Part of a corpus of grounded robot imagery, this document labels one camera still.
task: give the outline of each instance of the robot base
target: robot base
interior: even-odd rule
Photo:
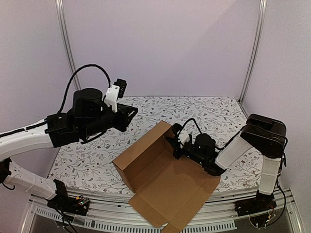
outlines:
[[[251,215],[276,208],[274,195],[264,195],[257,191],[256,197],[235,202],[238,216]]]
[[[89,198],[84,198],[82,195],[76,198],[69,197],[63,182],[55,179],[54,183],[56,184],[57,195],[48,200],[48,207],[61,212],[86,216],[89,208]]]

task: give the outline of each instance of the vertical metal pole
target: vertical metal pole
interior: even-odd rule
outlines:
[[[256,56],[257,56],[258,48],[259,48],[261,32],[262,32],[263,23],[264,23],[264,17],[266,13],[266,6],[267,6],[267,0],[260,0],[258,21],[257,21],[256,34],[255,34],[252,54],[249,60],[246,76],[245,76],[244,83],[243,83],[243,88],[240,94],[240,98],[238,100],[239,104],[241,105],[243,104],[245,100],[249,82],[252,77],[252,73],[253,73],[253,69],[254,69],[254,65],[256,61]]]
[[[68,31],[66,27],[63,0],[56,0],[56,9],[57,9],[59,27],[60,27],[60,31],[61,31],[61,35],[63,38],[64,47],[65,47],[65,52],[66,52],[66,56],[68,60],[68,65],[69,65],[71,73],[73,74],[76,70],[76,67],[74,65],[72,51],[71,51],[69,37],[68,37]],[[79,82],[78,75],[76,75],[73,78],[73,83],[74,83],[74,87],[76,88],[76,90],[81,90],[81,85]]]

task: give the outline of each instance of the metal frame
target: metal frame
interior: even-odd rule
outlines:
[[[238,102],[238,105],[239,105],[239,107],[241,108],[241,110],[242,110],[242,112],[243,112],[243,114],[246,116],[246,118],[248,118],[248,112],[246,111],[246,109],[244,108],[244,106],[240,103],[240,102]]]
[[[66,26],[66,21],[65,21],[64,7],[63,7],[63,0],[55,0],[55,1],[56,1],[56,9],[57,9],[59,27],[60,27],[61,35],[63,38],[68,65],[69,65],[71,74],[73,74],[74,71],[76,70],[76,67],[74,64],[70,42],[69,42],[69,36],[68,36],[68,31],[67,31],[67,26]],[[76,75],[73,78],[73,83],[74,83],[74,87],[76,88],[76,90],[81,90],[81,85],[80,85],[78,75]]]
[[[254,69],[257,53],[258,53],[258,48],[259,48],[259,43],[260,43],[260,38],[261,38],[261,33],[262,33],[262,28],[263,28],[263,23],[264,23],[264,18],[265,18],[265,14],[266,14],[266,6],[267,6],[267,0],[260,0],[258,21],[257,21],[256,34],[255,34],[252,54],[251,54],[251,58],[250,58],[249,63],[248,63],[248,68],[247,68],[247,72],[245,75],[242,91],[241,91],[241,94],[240,94],[240,97],[238,100],[238,102],[241,105],[243,104],[243,102],[245,100],[247,89],[249,87],[249,82],[250,82],[251,77],[252,77],[252,73],[253,73],[253,69]]]
[[[57,9],[60,31],[61,31],[61,35],[63,38],[64,48],[65,48],[65,52],[66,52],[66,56],[67,56],[67,60],[68,60],[68,65],[69,65],[71,73],[73,74],[74,71],[76,70],[76,67],[75,67],[74,60],[73,60],[72,50],[71,50],[67,26],[66,26],[63,0],[55,0],[55,1],[56,1],[56,9]],[[245,75],[245,79],[243,82],[240,97],[238,99],[238,103],[241,105],[242,111],[244,113],[246,113],[246,111],[242,107],[242,104],[243,104],[245,97],[246,97],[247,89],[249,87],[249,83],[251,80],[251,76],[252,76],[255,61],[256,61],[256,56],[258,53],[258,48],[259,48],[259,43],[260,43],[260,38],[261,38],[261,32],[262,32],[262,28],[263,28],[263,24],[264,24],[266,6],[267,6],[267,0],[260,0],[258,20],[257,20],[256,33],[255,33],[255,39],[254,39],[254,43],[253,43],[252,53],[251,53],[251,57],[250,57],[250,60],[248,63],[248,68],[246,71],[246,75]],[[79,78],[77,75],[74,77],[73,82],[74,82],[74,86],[75,86],[76,90],[81,90],[80,81],[79,81]]]
[[[224,193],[213,193],[201,210],[189,223],[183,233],[188,232],[223,232],[236,228],[234,221],[248,216],[238,217],[234,210],[236,200],[247,199],[256,195],[255,188],[228,191]],[[291,225],[295,233],[303,233],[301,220],[290,189],[286,189],[287,212],[290,216]],[[69,189],[71,196],[76,196],[76,189]],[[125,194],[88,192],[79,190],[80,194],[91,199],[90,210],[86,217],[73,216],[73,225],[102,232],[141,232],[159,233],[159,229],[153,228],[128,204],[132,197]],[[282,209],[284,199],[282,193],[276,189],[276,209]],[[61,221],[58,213],[46,206],[46,200],[31,196],[25,218],[22,233],[29,233],[34,223],[34,216],[40,215],[55,221]]]

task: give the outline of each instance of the brown cardboard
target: brown cardboard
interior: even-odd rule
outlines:
[[[135,192],[130,205],[163,233],[180,232],[217,187],[220,177],[208,175],[194,161],[176,160],[165,140],[171,125],[161,121],[114,161],[127,186]]]

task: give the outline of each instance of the cardboard box flap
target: cardboard box flap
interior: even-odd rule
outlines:
[[[212,195],[219,182],[220,176],[213,177],[207,175],[204,183],[162,230],[162,233],[177,233],[182,231]]]
[[[160,213],[153,209],[144,199],[139,195],[134,195],[129,204],[134,207],[134,209],[140,213],[151,225],[154,227],[161,227],[163,224],[167,223],[168,220],[164,218]]]
[[[139,157],[170,128],[170,124],[164,121],[159,122],[155,127],[149,130],[148,133],[115,158],[113,160],[113,164],[120,170],[124,170],[129,164],[131,164],[132,161]]]
[[[208,175],[186,157],[176,160],[171,153],[161,155],[169,156],[170,161],[137,191],[129,203],[154,227],[168,223],[163,232],[177,233],[210,197],[220,177]]]

